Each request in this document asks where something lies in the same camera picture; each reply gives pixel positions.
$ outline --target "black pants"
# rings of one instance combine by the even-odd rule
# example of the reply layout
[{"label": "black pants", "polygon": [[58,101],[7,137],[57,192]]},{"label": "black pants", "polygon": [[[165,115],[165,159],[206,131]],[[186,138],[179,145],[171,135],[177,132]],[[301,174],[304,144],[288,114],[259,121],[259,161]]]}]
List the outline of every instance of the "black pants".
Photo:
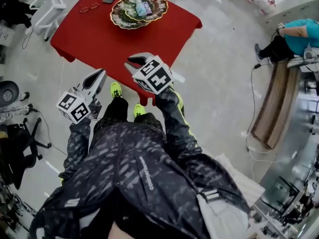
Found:
[{"label": "black pants", "polygon": [[271,61],[276,63],[286,58],[294,58],[294,53],[288,47],[285,38],[276,36],[265,49],[260,51],[260,56],[263,58],[270,57]]},{"label": "black pants", "polygon": [[30,10],[29,5],[19,0],[4,0],[4,7],[1,10],[1,17],[8,25],[24,24],[31,27],[31,21],[26,14],[34,15],[36,10]]},{"label": "black pants", "polygon": [[[111,126],[116,123],[127,122],[128,107],[129,104],[124,98],[115,97],[106,108],[103,118],[96,123],[94,127],[94,134],[104,127]],[[144,123],[163,130],[160,121],[157,120],[152,113],[136,116],[134,123]]]}]

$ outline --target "floor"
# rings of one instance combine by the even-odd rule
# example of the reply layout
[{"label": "floor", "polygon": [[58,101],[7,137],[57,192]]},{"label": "floor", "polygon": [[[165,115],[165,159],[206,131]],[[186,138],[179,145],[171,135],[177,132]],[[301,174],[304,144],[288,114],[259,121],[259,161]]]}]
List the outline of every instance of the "floor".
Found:
[{"label": "floor", "polygon": [[[78,0],[65,0],[72,8]],[[252,178],[251,159],[245,149],[245,135],[253,116],[253,100],[250,83],[252,67],[257,63],[254,44],[264,47],[270,40],[258,23],[258,12],[246,0],[170,0],[198,16],[202,29],[195,31],[177,57],[172,69],[186,78],[176,83],[175,89],[184,99],[185,115],[199,145],[212,156],[224,153],[233,166]],[[75,61],[63,60],[49,42],[33,34],[25,49],[23,26],[17,27],[12,48],[7,55],[5,79],[15,81],[22,92],[31,96],[25,103],[39,109],[49,125],[52,143],[66,152],[70,122],[55,107],[62,92],[76,85],[93,69]],[[272,68],[264,66],[254,71],[253,82],[256,110],[259,111],[269,84]],[[111,101],[108,78],[99,99],[104,112]],[[138,95],[123,87],[123,96],[129,102],[129,120],[133,118],[133,106]],[[162,120],[159,110],[147,106]],[[39,114],[29,116],[30,126]],[[15,118],[21,122],[22,117]],[[48,131],[42,123],[36,138],[48,142]],[[262,150],[252,137],[250,145]],[[43,159],[26,171],[18,194],[30,206],[38,209],[52,191],[60,186],[57,174],[63,171],[65,155],[58,150],[41,149]],[[273,160],[275,153],[256,154],[257,159]],[[270,163],[256,162],[254,179],[259,182]]]}]

